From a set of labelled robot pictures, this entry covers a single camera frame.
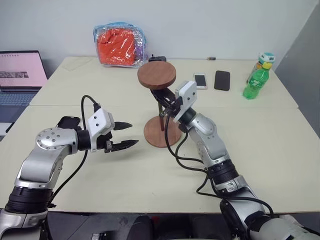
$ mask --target white wall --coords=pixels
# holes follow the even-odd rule
[[[279,64],[319,0],[0,0],[0,50],[39,49],[51,73],[66,56],[94,56],[93,27],[141,27],[168,58],[256,59]]]

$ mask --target laptop screen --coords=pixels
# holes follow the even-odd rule
[[[38,51],[0,51],[0,88],[39,89],[47,76]]]

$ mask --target clear plastic bag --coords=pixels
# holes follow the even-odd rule
[[[139,68],[148,59],[144,32],[126,22],[113,22],[93,29],[96,53],[101,64]]]

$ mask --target table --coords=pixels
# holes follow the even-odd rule
[[[298,107],[273,70],[257,99],[247,100],[242,96],[254,60],[169,59],[168,62],[176,68],[176,81],[169,87],[173,92],[181,82],[193,80],[194,73],[205,73],[208,89],[198,91],[195,107]],[[230,91],[214,89],[217,70],[230,72]],[[156,107],[149,90],[140,85],[137,71],[103,67],[96,57],[67,57],[30,104],[79,106],[81,97],[89,94],[104,106]]]
[[[165,148],[149,145],[143,127],[154,106],[103,106],[115,121],[133,127],[113,131],[113,141],[137,139],[135,146],[89,153],[77,175],[58,194],[55,211],[137,213],[220,213],[219,200],[195,193],[202,173],[188,171]],[[296,108],[195,107],[212,118],[238,172],[275,212],[320,210],[320,140]],[[86,117],[92,107],[85,107]],[[22,161],[42,129],[62,116],[81,116],[78,106],[29,106],[0,144],[0,207],[4,207]],[[83,152],[67,156],[57,186],[78,166]],[[188,139],[181,156],[199,157]],[[189,163],[199,166],[200,163]]]

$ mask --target plastic bottle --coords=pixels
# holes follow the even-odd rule
[[[260,89],[262,89],[269,79],[269,70],[271,66],[271,62],[265,62],[261,65],[261,69],[257,69],[252,74],[242,94],[246,99],[255,99],[258,96]]]
[[[254,65],[249,77],[247,78],[246,80],[246,83],[249,82],[252,74],[258,70],[258,69],[261,69],[262,68],[262,64],[264,64],[265,62],[268,62],[268,63],[274,63],[275,62],[275,55],[273,55],[273,53],[271,52],[260,52],[259,53],[259,57],[258,57],[258,62]]]

